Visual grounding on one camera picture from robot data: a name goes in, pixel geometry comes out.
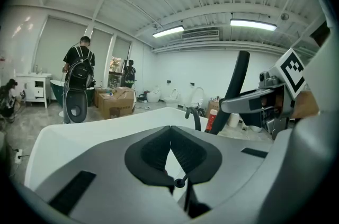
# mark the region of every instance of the faucet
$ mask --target faucet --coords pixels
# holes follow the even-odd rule
[[[186,109],[185,118],[188,119],[191,113],[194,116],[195,129],[198,130],[198,131],[201,131],[201,124],[200,124],[199,114],[198,114],[197,110],[194,107],[191,106],[191,107],[188,107]]]

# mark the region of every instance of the pipe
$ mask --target pipe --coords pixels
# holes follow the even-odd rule
[[[190,114],[193,114],[195,129],[201,131],[200,118],[197,110],[194,107],[188,107],[186,110],[185,118],[188,119]]]
[[[229,83],[224,100],[232,99],[239,96],[246,77],[248,62],[249,52],[240,51],[237,62],[235,64],[232,79]],[[220,108],[214,120],[214,123],[212,124],[212,129],[210,130],[210,133],[213,135],[217,135],[224,128],[229,116],[230,114],[223,112]]]

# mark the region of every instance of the fluorescent light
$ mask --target fluorescent light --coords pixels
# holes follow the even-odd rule
[[[184,31],[184,30],[185,30],[184,27],[182,25],[179,25],[179,26],[176,26],[176,27],[173,27],[173,28],[163,30],[161,32],[154,33],[153,36],[154,36],[154,38],[159,38],[159,37],[162,37],[164,35],[177,33],[177,32],[181,32],[181,31]]]
[[[275,24],[251,21],[251,20],[242,20],[242,19],[231,19],[231,26],[246,26],[246,27],[266,29],[270,31],[274,31],[276,29]]]

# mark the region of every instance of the cardboard box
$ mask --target cardboard box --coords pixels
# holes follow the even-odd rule
[[[99,94],[99,110],[104,119],[131,114],[134,106],[134,90],[128,87],[117,87],[113,95]]]
[[[107,91],[113,91],[113,88],[95,87],[94,105],[99,107],[99,94],[107,93]]]
[[[211,109],[215,109],[215,110],[219,111],[219,102],[213,102],[213,101],[209,101],[208,102],[208,106],[207,106],[207,110],[206,110],[206,115],[205,115],[205,117],[207,119],[210,116]]]

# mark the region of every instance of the white cabinet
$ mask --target white cabinet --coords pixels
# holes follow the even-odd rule
[[[52,74],[16,74],[16,92],[25,91],[27,102],[43,102],[47,108],[50,98],[50,79]]]

